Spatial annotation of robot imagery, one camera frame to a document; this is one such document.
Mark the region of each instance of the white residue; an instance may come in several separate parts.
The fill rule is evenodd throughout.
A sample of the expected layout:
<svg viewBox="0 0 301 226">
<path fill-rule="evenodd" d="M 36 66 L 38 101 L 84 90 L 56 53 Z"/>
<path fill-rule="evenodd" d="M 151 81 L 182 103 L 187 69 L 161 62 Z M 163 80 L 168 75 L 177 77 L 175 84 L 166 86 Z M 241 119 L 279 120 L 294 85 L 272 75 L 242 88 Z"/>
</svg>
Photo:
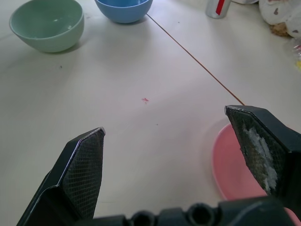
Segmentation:
<svg viewBox="0 0 301 226">
<path fill-rule="evenodd" d="M 260 137 L 256 132 L 255 128 L 249 130 L 244 129 L 244 132 L 249 136 L 252 144 L 254 145 L 255 150 L 262 156 L 264 159 L 264 168 L 266 170 L 266 178 L 264 179 L 265 191 L 270 193 L 271 188 L 276 189 L 277 185 L 277 173 L 273 168 L 273 158 L 269 151 L 269 147 L 264 138 Z"/>
</svg>

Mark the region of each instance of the table surface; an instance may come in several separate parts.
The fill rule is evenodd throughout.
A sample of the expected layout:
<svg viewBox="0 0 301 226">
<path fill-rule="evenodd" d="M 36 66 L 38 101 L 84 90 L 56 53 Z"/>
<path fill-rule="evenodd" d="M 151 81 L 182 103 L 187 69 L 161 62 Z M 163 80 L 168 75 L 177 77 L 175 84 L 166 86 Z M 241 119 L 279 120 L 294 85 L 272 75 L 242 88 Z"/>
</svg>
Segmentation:
<svg viewBox="0 0 301 226">
<path fill-rule="evenodd" d="M 215 21 L 192 0 L 155 0 L 149 12 L 155 21 L 146 16 L 120 25 L 93 1 L 80 0 L 86 23 L 80 43 L 45 54 L 8 28 L 22 2 L 0 8 L 1 225 L 17 224 L 64 145 L 99 126 L 107 135 L 96 217 L 216 205 L 211 150 L 229 123 L 224 106 L 239 102 L 210 73 L 245 104 L 273 110 L 301 130 L 293 122 L 300 75 L 282 60 L 283 39 L 268 34 L 253 6 L 235 5 Z M 245 14 L 250 22 L 237 22 Z"/>
</svg>

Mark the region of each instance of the red speck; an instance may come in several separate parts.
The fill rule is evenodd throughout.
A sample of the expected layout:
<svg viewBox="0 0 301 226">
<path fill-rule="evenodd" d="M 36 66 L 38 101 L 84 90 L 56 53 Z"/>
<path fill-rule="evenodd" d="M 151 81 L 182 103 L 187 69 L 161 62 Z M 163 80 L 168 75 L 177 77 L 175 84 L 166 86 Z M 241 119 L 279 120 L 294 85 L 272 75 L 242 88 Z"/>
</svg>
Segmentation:
<svg viewBox="0 0 301 226">
<path fill-rule="evenodd" d="M 142 100 L 145 104 L 147 104 L 147 102 L 149 102 L 149 100 L 146 99 L 146 98 L 142 98 L 141 100 Z"/>
</svg>

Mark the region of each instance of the silver can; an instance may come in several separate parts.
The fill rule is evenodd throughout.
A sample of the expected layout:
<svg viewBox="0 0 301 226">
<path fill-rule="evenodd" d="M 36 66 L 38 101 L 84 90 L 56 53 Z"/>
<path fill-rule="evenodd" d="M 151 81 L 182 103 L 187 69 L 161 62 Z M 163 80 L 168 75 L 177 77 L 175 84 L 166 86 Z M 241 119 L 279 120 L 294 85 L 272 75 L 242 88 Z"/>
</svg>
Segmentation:
<svg viewBox="0 0 301 226">
<path fill-rule="evenodd" d="M 206 15 L 214 19 L 221 19 L 227 15 L 231 0 L 208 0 Z"/>
</svg>

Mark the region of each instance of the red label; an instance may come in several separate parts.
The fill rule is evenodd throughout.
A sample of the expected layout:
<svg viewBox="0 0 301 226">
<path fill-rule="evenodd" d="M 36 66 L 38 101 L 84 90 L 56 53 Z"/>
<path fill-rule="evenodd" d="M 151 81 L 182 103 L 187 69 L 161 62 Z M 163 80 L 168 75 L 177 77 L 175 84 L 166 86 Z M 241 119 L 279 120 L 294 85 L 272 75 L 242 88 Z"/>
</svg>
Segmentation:
<svg viewBox="0 0 301 226">
<path fill-rule="evenodd" d="M 219 2 L 218 2 L 218 4 L 217 4 L 217 8 L 216 8 L 216 13 L 217 13 L 218 15 L 221 14 L 221 12 L 222 12 L 222 7 L 223 7 L 224 3 L 225 3 L 225 0 L 219 0 Z"/>
</svg>

